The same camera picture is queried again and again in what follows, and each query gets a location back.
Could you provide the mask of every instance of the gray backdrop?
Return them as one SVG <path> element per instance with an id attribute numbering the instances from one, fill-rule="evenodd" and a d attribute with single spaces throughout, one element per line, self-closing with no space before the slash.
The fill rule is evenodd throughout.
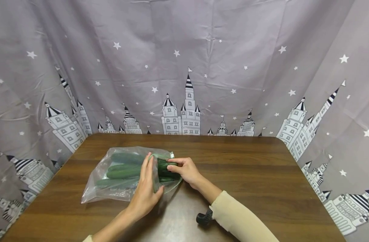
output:
<path id="1" fill-rule="evenodd" d="M 369 241 L 369 0 L 0 0 L 0 237 L 96 132 L 278 137 Z"/>

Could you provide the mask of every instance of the table surface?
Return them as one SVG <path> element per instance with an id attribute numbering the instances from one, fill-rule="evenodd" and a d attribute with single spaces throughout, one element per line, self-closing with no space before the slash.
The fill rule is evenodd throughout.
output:
<path id="1" fill-rule="evenodd" d="M 280 242 L 345 241 L 281 140 L 95 134 L 87 138 L 6 233 L 3 242 L 81 242 L 110 222 L 127 202 L 80 204 L 88 177 L 110 147 L 144 146 L 192 157 L 199 171 L 251 209 Z M 237 241 L 216 222 L 197 226 L 208 204 L 182 183 L 164 214 L 147 217 L 119 241 Z"/>

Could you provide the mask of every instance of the beige sleeve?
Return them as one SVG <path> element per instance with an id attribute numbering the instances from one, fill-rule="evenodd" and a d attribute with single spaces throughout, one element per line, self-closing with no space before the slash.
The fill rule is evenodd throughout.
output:
<path id="1" fill-rule="evenodd" d="M 255 214 L 225 191 L 210 209 L 213 219 L 240 242 L 279 242 Z"/>
<path id="2" fill-rule="evenodd" d="M 84 241 L 82 242 L 93 242 L 93 239 L 91 237 L 91 235 L 89 235 Z"/>

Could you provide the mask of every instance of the hand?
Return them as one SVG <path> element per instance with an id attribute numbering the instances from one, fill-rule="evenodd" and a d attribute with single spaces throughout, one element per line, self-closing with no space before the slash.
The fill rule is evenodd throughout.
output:
<path id="1" fill-rule="evenodd" d="M 163 194 L 164 186 L 161 186 L 156 193 L 153 193 L 152 168 L 153 156 L 149 152 L 141 166 L 140 180 L 135 194 L 126 208 L 127 213 L 134 216 L 136 220 L 149 214 Z"/>
<path id="2" fill-rule="evenodd" d="M 167 161 L 178 164 L 178 166 L 167 166 L 167 170 L 180 174 L 183 180 L 188 182 L 193 189 L 199 190 L 198 184 L 204 177 L 199 173 L 191 158 L 175 158 Z"/>

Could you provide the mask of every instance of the clear plastic bag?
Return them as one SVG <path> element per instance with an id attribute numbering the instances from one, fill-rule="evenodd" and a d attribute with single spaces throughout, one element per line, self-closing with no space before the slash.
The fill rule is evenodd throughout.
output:
<path id="1" fill-rule="evenodd" d="M 174 195 L 182 178 L 175 181 L 159 183 L 157 158 L 163 160 L 173 158 L 172 152 L 160 149 L 152 149 L 141 146 L 110 148 L 102 160 L 89 176 L 81 203 L 95 202 L 103 199 L 115 199 L 120 201 L 131 201 L 140 178 L 140 171 L 145 156 L 151 152 L 153 159 L 153 186 L 157 191 L 164 185 L 164 195 L 161 203 L 169 201 Z M 113 178 L 113 171 L 129 169 L 127 178 Z"/>

